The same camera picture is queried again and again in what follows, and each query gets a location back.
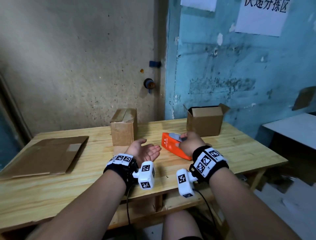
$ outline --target forearm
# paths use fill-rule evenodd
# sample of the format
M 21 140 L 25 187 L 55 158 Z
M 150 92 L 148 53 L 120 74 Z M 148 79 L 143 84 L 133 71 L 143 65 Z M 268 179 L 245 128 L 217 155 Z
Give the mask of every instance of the forearm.
M 238 240 L 300 239 L 229 169 L 219 169 L 210 178 L 209 184 L 230 229 Z
M 91 187 L 66 206 L 37 240 L 101 239 L 125 193 L 123 179 L 106 171 Z

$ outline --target person's right arm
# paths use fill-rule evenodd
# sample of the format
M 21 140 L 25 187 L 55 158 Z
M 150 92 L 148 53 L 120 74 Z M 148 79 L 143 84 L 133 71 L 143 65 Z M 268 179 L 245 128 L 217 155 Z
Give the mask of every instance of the person's right arm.
M 188 138 L 179 145 L 187 155 L 192 155 L 195 149 L 206 145 L 193 132 L 185 133 L 181 137 Z M 228 168 L 223 167 L 216 171 L 209 184 L 237 240 L 300 240 L 298 235 Z

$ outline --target hand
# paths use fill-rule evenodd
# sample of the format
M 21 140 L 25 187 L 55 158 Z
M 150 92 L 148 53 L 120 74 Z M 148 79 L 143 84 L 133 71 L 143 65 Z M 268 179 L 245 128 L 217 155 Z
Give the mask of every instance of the hand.
M 181 148 L 182 151 L 188 156 L 192 156 L 195 149 L 205 146 L 205 145 L 210 145 L 210 144 L 205 144 L 205 142 L 201 139 L 201 137 L 197 135 L 195 132 L 183 133 L 180 136 L 180 138 L 183 138 L 183 137 L 187 137 L 187 139 L 179 143 L 179 148 Z
M 142 146 L 143 143 L 147 142 L 147 139 L 138 139 L 128 147 L 126 154 L 133 155 L 137 161 L 138 167 L 145 161 L 154 161 L 160 154 L 161 147 L 159 145 L 147 144 Z

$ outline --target wristband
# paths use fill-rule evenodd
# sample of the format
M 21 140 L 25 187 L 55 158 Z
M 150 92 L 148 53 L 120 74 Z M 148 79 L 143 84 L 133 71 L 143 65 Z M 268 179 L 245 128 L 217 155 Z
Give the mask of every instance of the wristband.
M 128 190 L 133 184 L 137 183 L 137 179 L 133 177 L 133 172 L 137 171 L 137 163 L 132 155 L 120 153 L 107 163 L 103 173 L 106 170 L 112 170 L 116 172 L 125 182 L 126 190 Z
M 227 160 L 218 151 L 210 146 L 197 148 L 192 155 L 193 164 L 189 171 L 197 177 L 199 182 L 208 182 L 211 176 L 222 167 L 229 168 Z

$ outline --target black cable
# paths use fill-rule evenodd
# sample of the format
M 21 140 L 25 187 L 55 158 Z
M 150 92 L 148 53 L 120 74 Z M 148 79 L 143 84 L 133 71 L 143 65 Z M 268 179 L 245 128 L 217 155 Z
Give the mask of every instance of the black cable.
M 129 227 L 131 228 L 131 231 L 133 232 L 134 239 L 137 240 L 136 232 L 135 232 L 135 229 L 133 229 L 133 227 L 132 227 L 132 225 L 131 225 L 130 214 L 129 214 L 129 212 L 128 212 L 128 195 L 129 195 L 129 193 L 130 193 L 131 188 L 132 188 L 132 186 L 130 186 L 130 188 L 128 189 L 128 191 L 127 191 L 127 196 L 126 196 L 127 219 L 128 219 L 128 225 L 129 225 Z
M 206 205 L 207 205 L 207 207 L 208 207 L 208 209 L 209 209 L 209 211 L 210 211 L 210 214 L 211 214 L 211 217 L 212 217 L 212 220 L 213 220 L 213 224 L 214 224 L 214 226 L 215 226 L 215 230 L 216 230 L 217 237 L 218 237 L 218 239 L 221 239 L 221 237 L 220 237 L 221 235 L 220 235 L 220 233 L 219 233 L 219 231 L 218 231 L 218 229 L 217 229 L 216 223 L 215 223 L 214 215 L 213 215 L 213 213 L 212 213 L 212 211 L 211 211 L 211 208 L 210 208 L 210 206 L 209 206 L 207 200 L 205 199 L 205 197 L 202 195 L 202 193 L 201 193 L 199 190 L 193 189 L 193 191 L 196 191 L 197 193 L 199 193 L 199 194 L 201 195 L 201 197 L 204 199 L 204 201 L 205 201 L 205 203 L 206 203 Z

